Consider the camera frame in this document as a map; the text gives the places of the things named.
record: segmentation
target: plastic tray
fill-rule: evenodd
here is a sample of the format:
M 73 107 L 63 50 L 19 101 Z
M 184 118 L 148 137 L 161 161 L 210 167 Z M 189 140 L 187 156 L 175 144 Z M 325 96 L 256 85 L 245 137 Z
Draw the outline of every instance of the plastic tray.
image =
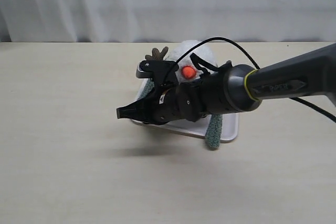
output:
M 139 91 L 135 97 L 137 100 L 147 82 L 147 79 L 144 80 L 139 88 Z M 133 123 L 137 125 L 149 126 L 149 127 L 159 127 L 166 130 L 173 131 L 177 134 L 184 134 L 187 136 L 193 136 L 198 138 L 204 138 L 206 129 L 208 127 L 210 120 L 210 115 L 206 118 L 200 119 L 199 121 L 193 123 L 187 120 L 178 120 L 169 122 L 164 125 L 148 125 L 142 122 L 132 120 Z M 236 138 L 238 135 L 238 114 L 227 114 L 223 115 L 223 127 L 221 135 L 221 143 L 229 143 Z

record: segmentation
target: orange nose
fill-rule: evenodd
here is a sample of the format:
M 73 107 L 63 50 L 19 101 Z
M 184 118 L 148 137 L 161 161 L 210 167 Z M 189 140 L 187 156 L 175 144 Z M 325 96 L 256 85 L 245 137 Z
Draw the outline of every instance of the orange nose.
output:
M 196 70 L 190 66 L 185 66 L 182 68 L 182 75 L 185 79 L 193 79 L 196 76 Z

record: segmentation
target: white backdrop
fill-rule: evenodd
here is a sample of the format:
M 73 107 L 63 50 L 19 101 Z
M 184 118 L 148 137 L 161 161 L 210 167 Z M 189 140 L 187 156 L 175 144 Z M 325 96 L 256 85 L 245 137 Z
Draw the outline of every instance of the white backdrop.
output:
M 12 41 L 334 41 L 336 0 L 0 0 Z

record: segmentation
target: reindeer antler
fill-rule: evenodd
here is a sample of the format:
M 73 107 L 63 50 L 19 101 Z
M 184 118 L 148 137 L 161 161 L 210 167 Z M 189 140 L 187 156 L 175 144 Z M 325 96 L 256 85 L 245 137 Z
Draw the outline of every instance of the reindeer antler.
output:
M 145 60 L 163 60 L 168 52 L 168 47 L 164 47 L 160 52 L 157 48 L 152 49 L 152 55 L 145 55 Z

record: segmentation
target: white plush toy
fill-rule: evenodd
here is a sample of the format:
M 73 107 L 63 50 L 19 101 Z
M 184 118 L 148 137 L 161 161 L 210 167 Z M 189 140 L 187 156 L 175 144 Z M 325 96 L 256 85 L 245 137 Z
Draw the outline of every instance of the white plush toy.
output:
M 196 46 L 198 43 L 200 43 L 200 41 L 197 41 L 197 40 L 183 41 L 176 48 L 174 48 L 167 56 L 165 55 L 168 51 L 168 47 L 163 48 L 162 52 L 159 52 L 158 49 L 153 48 L 152 56 L 146 55 L 145 59 L 146 60 L 177 61 L 180 56 L 185 54 L 188 50 Z M 217 67 L 215 56 L 213 52 L 211 51 L 210 47 L 208 47 L 207 45 L 202 45 L 194 49 L 192 52 L 190 52 L 185 58 L 183 58 L 178 63 L 179 69 L 175 73 L 176 73 L 177 80 L 179 81 L 179 83 L 193 81 L 199 78 L 199 76 L 203 73 L 200 70 L 196 69 L 195 66 L 193 65 L 190 59 L 190 55 L 192 53 L 195 53 L 197 56 L 199 56 L 203 60 Z M 153 87 L 154 87 L 153 82 L 148 80 L 139 99 L 145 97 L 152 90 Z M 210 119 L 207 131 L 205 134 L 205 145 L 210 150 L 216 150 L 219 148 L 221 133 L 222 133 L 222 123 L 223 123 L 222 121 L 223 121 L 222 115 L 211 115 L 211 119 Z

